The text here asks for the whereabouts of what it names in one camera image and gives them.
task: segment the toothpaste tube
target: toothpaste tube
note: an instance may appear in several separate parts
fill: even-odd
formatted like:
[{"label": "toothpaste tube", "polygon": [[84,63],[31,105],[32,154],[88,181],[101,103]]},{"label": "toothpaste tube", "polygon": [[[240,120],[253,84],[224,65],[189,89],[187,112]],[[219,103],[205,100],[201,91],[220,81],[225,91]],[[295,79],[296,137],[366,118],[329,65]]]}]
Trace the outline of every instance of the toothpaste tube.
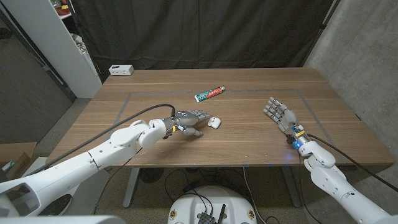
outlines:
[{"label": "toothpaste tube", "polygon": [[215,96],[217,94],[222,93],[223,90],[225,90],[225,88],[219,86],[217,88],[214,88],[212,90],[206,91],[204,93],[199,93],[199,94],[195,95],[194,97],[195,97],[196,101],[199,103],[199,102],[201,102],[201,101],[203,101],[205,99],[209,99],[212,96]]}]

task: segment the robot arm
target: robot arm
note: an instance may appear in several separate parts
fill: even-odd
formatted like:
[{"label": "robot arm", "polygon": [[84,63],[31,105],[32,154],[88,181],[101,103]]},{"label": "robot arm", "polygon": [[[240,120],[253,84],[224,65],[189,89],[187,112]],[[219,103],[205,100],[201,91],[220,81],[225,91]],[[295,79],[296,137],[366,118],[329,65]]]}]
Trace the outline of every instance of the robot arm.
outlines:
[{"label": "robot arm", "polygon": [[305,134],[295,113],[271,97],[264,112],[270,116],[287,136],[288,142],[298,150],[304,165],[311,172],[312,182],[332,196],[358,223],[376,223],[391,217],[386,211],[359,193],[335,166],[336,159],[326,149]]},{"label": "robot arm", "polygon": [[[181,111],[174,118],[154,119],[149,124],[138,120],[87,152],[42,172],[0,183],[0,217],[36,216],[99,170],[135,156],[136,141],[143,148],[152,147],[161,138],[170,136],[176,130],[174,127],[195,130],[192,125],[209,117],[204,111]],[[13,189],[21,188],[24,195],[11,195]]]}]

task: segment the gray wall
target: gray wall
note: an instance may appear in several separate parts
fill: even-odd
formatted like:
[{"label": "gray wall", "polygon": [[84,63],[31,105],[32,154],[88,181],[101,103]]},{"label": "gray wall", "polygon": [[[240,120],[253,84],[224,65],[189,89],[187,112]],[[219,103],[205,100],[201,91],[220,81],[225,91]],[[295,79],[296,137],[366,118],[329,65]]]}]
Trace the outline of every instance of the gray wall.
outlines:
[{"label": "gray wall", "polygon": [[[341,1],[304,67],[316,68],[398,158],[398,1]],[[393,165],[379,175],[398,186],[397,173]],[[373,178],[354,186],[398,214],[397,193]],[[352,222],[325,200],[312,203],[325,223]]]}]

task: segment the white box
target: white box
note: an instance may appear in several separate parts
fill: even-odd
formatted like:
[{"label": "white box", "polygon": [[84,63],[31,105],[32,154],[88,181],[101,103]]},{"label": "white box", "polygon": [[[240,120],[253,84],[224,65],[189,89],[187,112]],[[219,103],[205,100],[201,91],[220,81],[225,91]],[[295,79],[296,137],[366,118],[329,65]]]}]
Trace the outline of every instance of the white box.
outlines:
[{"label": "white box", "polygon": [[111,75],[131,75],[133,71],[132,65],[112,65],[109,68]]}]

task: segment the black curtain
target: black curtain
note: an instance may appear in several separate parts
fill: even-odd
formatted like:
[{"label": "black curtain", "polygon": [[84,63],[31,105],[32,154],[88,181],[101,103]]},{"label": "black curtain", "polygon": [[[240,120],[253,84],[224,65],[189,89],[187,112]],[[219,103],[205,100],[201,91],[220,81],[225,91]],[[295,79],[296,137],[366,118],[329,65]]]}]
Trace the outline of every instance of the black curtain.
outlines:
[{"label": "black curtain", "polygon": [[296,67],[333,0],[73,1],[102,81],[135,69]]}]

